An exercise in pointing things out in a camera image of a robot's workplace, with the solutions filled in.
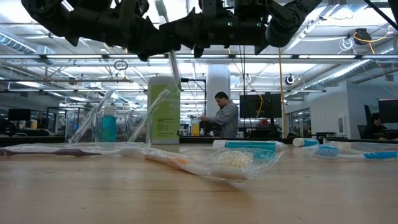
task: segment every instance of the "small container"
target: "small container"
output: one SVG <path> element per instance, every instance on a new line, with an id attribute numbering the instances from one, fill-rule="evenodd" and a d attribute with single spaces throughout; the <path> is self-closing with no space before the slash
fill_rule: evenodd
<path id="1" fill-rule="evenodd" d="M 295 138 L 293 139 L 295 147 L 309 147 L 319 145 L 319 141 L 311 138 Z"/>
<path id="2" fill-rule="evenodd" d="M 214 148 L 227 148 L 231 150 L 251 152 L 254 159 L 267 159 L 276 151 L 276 143 L 271 141 L 227 141 L 215 140 Z"/>
<path id="3" fill-rule="evenodd" d="M 101 142 L 116 141 L 116 118 L 114 117 L 114 107 L 106 106 L 102 117 Z"/>

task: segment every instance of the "man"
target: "man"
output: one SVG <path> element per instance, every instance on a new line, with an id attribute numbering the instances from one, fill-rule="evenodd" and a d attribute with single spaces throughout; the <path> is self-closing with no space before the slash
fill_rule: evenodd
<path id="1" fill-rule="evenodd" d="M 362 133 L 363 139 L 382 139 L 377 134 L 381 133 L 382 130 L 387 129 L 380 123 L 379 113 L 372 114 L 372 123 L 367 125 L 365 130 Z"/>
<path id="2" fill-rule="evenodd" d="M 224 92 L 215 96 L 220 110 L 214 117 L 202 116 L 202 122 L 211 122 L 221 126 L 221 138 L 236 138 L 238 135 L 238 106 Z"/>

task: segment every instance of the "fluorescent light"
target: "fluorescent light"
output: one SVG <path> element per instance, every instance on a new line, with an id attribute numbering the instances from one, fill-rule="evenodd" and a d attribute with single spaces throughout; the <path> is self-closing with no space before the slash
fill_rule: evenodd
<path id="1" fill-rule="evenodd" d="M 202 55 L 200 58 L 228 58 L 228 55 Z"/>
<path id="2" fill-rule="evenodd" d="M 114 54 L 114 55 L 109 55 L 109 58 L 138 58 L 138 55 L 134 54 Z M 153 55 L 150 56 L 149 59 L 151 58 L 164 58 L 164 55 Z"/>
<path id="3" fill-rule="evenodd" d="M 53 94 L 54 96 L 57 96 L 57 97 L 62 97 L 62 98 L 65 97 L 65 96 L 63 96 L 63 95 L 61 95 L 61 94 L 59 94 L 59 93 L 50 92 L 50 94 Z"/>
<path id="4" fill-rule="evenodd" d="M 237 58 L 278 59 L 279 55 L 237 55 Z M 292 55 L 281 55 L 282 58 L 292 58 Z"/>
<path id="5" fill-rule="evenodd" d="M 8 91 L 27 91 L 27 92 L 34 92 L 34 91 L 40 91 L 40 90 L 36 90 L 36 89 L 12 89 L 12 90 L 8 90 Z"/>
<path id="6" fill-rule="evenodd" d="M 300 55 L 301 59 L 352 59 L 356 55 Z"/>
<path id="7" fill-rule="evenodd" d="M 87 101 L 89 101 L 89 100 L 87 100 L 86 98 L 82 98 L 82 97 L 70 97 L 70 99 L 76 100 L 76 101 L 80 101 L 80 102 L 87 102 Z"/>
<path id="8" fill-rule="evenodd" d="M 363 59 L 398 59 L 398 55 L 363 55 Z"/>
<path id="9" fill-rule="evenodd" d="M 65 8 L 68 12 L 71 12 L 74 10 L 74 8 L 69 4 L 69 2 L 67 0 L 63 0 L 61 2 L 61 5 L 63 8 Z"/>
<path id="10" fill-rule="evenodd" d="M 43 91 L 47 91 L 47 92 L 71 92 L 71 91 L 74 91 L 74 90 L 61 90 L 61 89 L 59 89 L 59 90 L 43 90 Z"/>
<path id="11" fill-rule="evenodd" d="M 41 84 L 35 83 L 35 82 L 17 82 L 18 84 L 33 87 L 33 88 L 42 88 L 44 87 Z"/>
<path id="12" fill-rule="evenodd" d="M 102 58 L 102 55 L 47 55 L 49 59 L 82 59 L 82 58 Z"/>
<path id="13" fill-rule="evenodd" d="M 292 90 L 292 92 L 297 93 L 323 93 L 325 90 Z"/>
<path id="14" fill-rule="evenodd" d="M 20 55 L 0 55 L 0 59 L 20 59 Z M 24 59 L 40 59 L 39 55 L 24 55 Z"/>

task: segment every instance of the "toothbrush head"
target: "toothbrush head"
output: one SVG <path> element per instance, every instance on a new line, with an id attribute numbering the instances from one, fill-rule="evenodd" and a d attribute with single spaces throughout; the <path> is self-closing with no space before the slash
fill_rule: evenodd
<path id="1" fill-rule="evenodd" d="M 312 152 L 312 157 L 319 159 L 336 159 L 340 150 L 331 146 L 319 146 Z"/>

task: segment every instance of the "column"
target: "column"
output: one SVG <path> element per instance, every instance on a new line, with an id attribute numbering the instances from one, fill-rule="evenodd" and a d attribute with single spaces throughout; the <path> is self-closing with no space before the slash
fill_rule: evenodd
<path id="1" fill-rule="evenodd" d="M 206 115 L 215 116 L 220 107 L 217 105 L 215 96 L 218 92 L 225 92 L 231 98 L 231 77 L 228 65 L 209 65 L 207 78 L 207 105 Z"/>

